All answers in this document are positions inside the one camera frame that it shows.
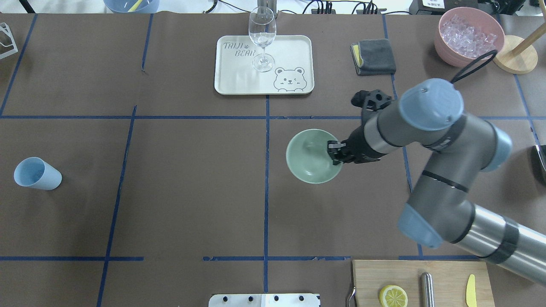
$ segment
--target black cable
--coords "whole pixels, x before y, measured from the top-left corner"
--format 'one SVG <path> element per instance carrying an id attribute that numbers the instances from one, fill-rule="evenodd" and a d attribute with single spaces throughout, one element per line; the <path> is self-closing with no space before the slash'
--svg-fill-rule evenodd
<path id="1" fill-rule="evenodd" d="M 309 7 L 309 5 L 311 5 L 311 3 L 313 3 L 313 2 L 320 2 L 320 3 L 322 3 L 322 1 L 321 1 L 321 0 L 311 0 L 311 2 L 309 2 L 309 3 L 308 3 L 308 4 L 306 5 L 306 6 L 305 6 L 305 9 L 304 9 L 304 11 L 303 11 L 303 13 L 302 13 L 302 14 L 305 14 L 305 11 L 306 11 L 306 10 L 307 10 L 307 8 Z M 320 5 L 320 4 L 318 4 L 318 3 L 317 3 L 317 5 L 318 5 L 318 6 L 317 6 L 317 11 L 318 11 L 318 9 L 319 9 L 319 8 L 321 8 L 321 5 Z"/>
<path id="2" fill-rule="evenodd" d="M 373 7 L 373 0 L 370 1 L 370 3 L 368 4 L 368 7 L 366 8 L 366 14 L 369 14 L 371 13 L 371 9 Z"/>
<path id="3" fill-rule="evenodd" d="M 477 72 L 480 68 L 484 67 L 485 65 L 489 64 L 489 62 L 491 62 L 493 60 L 493 58 L 497 55 L 498 51 L 496 49 L 493 49 L 489 52 L 486 52 L 482 55 L 480 55 L 479 57 L 477 57 L 475 60 L 473 60 L 472 62 L 470 62 L 470 64 L 468 64 L 467 66 L 465 66 L 465 68 L 461 69 L 461 71 L 459 71 L 455 77 L 453 77 L 453 79 L 451 79 L 451 83 L 455 83 L 459 80 L 461 80 L 462 78 L 465 78 L 467 76 L 469 76 L 470 74 L 473 74 L 475 72 Z M 476 63 L 478 63 L 479 61 L 483 60 L 484 58 L 488 57 L 488 56 L 491 56 L 489 59 L 487 59 L 485 62 L 483 62 L 480 66 L 478 66 L 477 68 L 473 69 L 472 71 L 470 71 L 469 73 L 466 73 L 463 75 L 464 72 L 466 72 L 469 68 L 471 68 L 472 66 L 474 66 Z"/>
<path id="4" fill-rule="evenodd" d="M 216 7 L 217 4 L 218 4 L 218 0 L 214 0 L 214 3 L 213 3 L 212 6 L 210 7 L 210 9 L 206 10 L 204 13 L 205 13 L 205 14 L 210 13 L 212 10 L 214 10 L 214 8 Z"/>
<path id="5" fill-rule="evenodd" d="M 231 4 L 231 3 L 227 3 L 227 2 L 224 1 L 224 0 L 218 0 L 218 1 L 219 1 L 219 2 L 222 2 L 222 3 L 225 3 L 225 4 L 229 5 L 230 7 L 234 7 L 234 8 L 236 8 L 236 9 L 238 9 L 238 10 L 242 10 L 242 11 L 245 11 L 245 12 L 247 12 L 247 13 L 250 13 L 250 11 L 243 10 L 243 9 L 241 9 L 241 8 L 238 8 L 238 7 L 234 6 L 234 5 Z"/>
<path id="6" fill-rule="evenodd" d="M 356 10 L 357 10 L 357 7 L 358 7 L 359 5 L 361 5 L 361 4 L 363 4 L 363 5 L 364 5 L 364 9 L 366 9 L 366 2 L 359 2 L 357 5 L 354 6 L 354 9 L 353 9 L 353 11 L 351 12 L 351 15 L 354 14 L 354 11 L 356 11 Z"/>
<path id="7" fill-rule="evenodd" d="M 311 2 L 309 2 L 305 6 L 304 11 L 303 11 L 302 14 L 305 14 L 305 11 L 307 11 L 307 8 L 313 2 L 320 2 L 322 5 L 324 5 L 324 3 L 321 0 L 311 0 Z M 375 3 L 373 3 L 373 1 L 363 2 L 363 1 L 355 1 L 355 0 L 331 0 L 331 1 L 326 1 L 326 2 L 330 2 L 330 5 L 333 5 L 334 2 L 353 2 L 353 3 L 357 3 L 357 5 L 354 7 L 353 12 L 351 14 L 354 14 L 354 11 L 357 9 L 358 5 L 360 5 L 360 4 L 364 4 L 364 10 L 363 10 L 364 14 L 366 14 L 366 11 L 368 11 L 368 14 L 377 14 L 379 12 L 379 7 Z M 322 6 L 322 8 L 321 8 L 321 4 L 319 4 L 317 6 L 317 13 L 319 13 L 319 14 L 328 14 L 328 10 L 325 12 L 324 7 Z"/>
<path id="8" fill-rule="evenodd" d="M 19 0 L 19 3 L 21 3 L 27 13 L 36 13 L 27 0 Z"/>
<path id="9" fill-rule="evenodd" d="M 362 2 L 362 1 L 334 1 L 334 2 L 358 2 L 357 5 L 354 6 L 353 8 L 353 11 L 351 12 L 351 15 L 354 14 L 354 12 L 357 10 L 357 7 L 361 4 L 364 5 L 364 8 L 362 10 L 362 14 L 377 14 L 377 12 L 379 11 L 379 8 L 377 7 L 377 5 L 375 5 L 375 3 L 372 1 L 372 2 Z"/>
<path id="10" fill-rule="evenodd" d="M 410 12 L 408 11 L 389 11 L 389 12 L 386 12 L 386 13 L 382 13 L 383 15 L 387 15 L 387 14 L 392 14 L 392 13 L 408 13 L 411 15 Z"/>

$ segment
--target metal plate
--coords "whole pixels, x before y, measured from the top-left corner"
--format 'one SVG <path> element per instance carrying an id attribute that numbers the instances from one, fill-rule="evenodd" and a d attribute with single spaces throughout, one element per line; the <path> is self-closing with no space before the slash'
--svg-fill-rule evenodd
<path id="1" fill-rule="evenodd" d="M 312 293 L 216 294 L 209 307 L 320 307 L 321 297 Z"/>

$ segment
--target glass rim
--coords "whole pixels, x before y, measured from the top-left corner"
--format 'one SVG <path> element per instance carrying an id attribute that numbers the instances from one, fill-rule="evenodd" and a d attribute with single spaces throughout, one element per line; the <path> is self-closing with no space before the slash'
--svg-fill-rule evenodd
<path id="1" fill-rule="evenodd" d="M 251 21 L 252 21 L 253 23 L 255 23 L 255 24 L 257 24 L 257 25 L 267 25 L 268 23 L 270 23 L 270 22 L 272 22 L 272 21 L 275 20 L 275 13 L 273 12 L 272 9 L 270 9 L 270 8 L 268 8 L 268 7 L 255 7 L 254 9 L 252 9 L 252 11 L 250 12 L 250 14 L 251 14 L 251 15 L 252 15 L 252 13 L 257 14 L 257 10 L 258 10 L 259 8 L 264 8 L 264 9 L 268 10 L 269 12 L 271 12 L 272 19 L 271 19 L 271 20 L 268 19 L 268 22 L 266 22 L 266 23 L 255 22 L 254 20 L 251 19 Z"/>

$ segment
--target white label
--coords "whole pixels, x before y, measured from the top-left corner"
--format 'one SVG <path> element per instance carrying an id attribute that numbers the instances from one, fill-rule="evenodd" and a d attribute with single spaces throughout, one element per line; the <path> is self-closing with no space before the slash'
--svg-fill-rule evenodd
<path id="1" fill-rule="evenodd" d="M 423 5 L 429 8 L 445 9 L 443 0 L 423 0 Z"/>

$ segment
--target glass stem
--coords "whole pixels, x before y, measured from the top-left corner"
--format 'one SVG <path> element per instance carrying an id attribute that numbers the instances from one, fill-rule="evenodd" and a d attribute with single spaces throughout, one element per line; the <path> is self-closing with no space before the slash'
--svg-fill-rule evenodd
<path id="1" fill-rule="evenodd" d="M 262 47 L 262 58 L 260 59 L 260 63 L 265 64 L 268 62 L 268 58 L 265 57 L 265 47 Z"/>

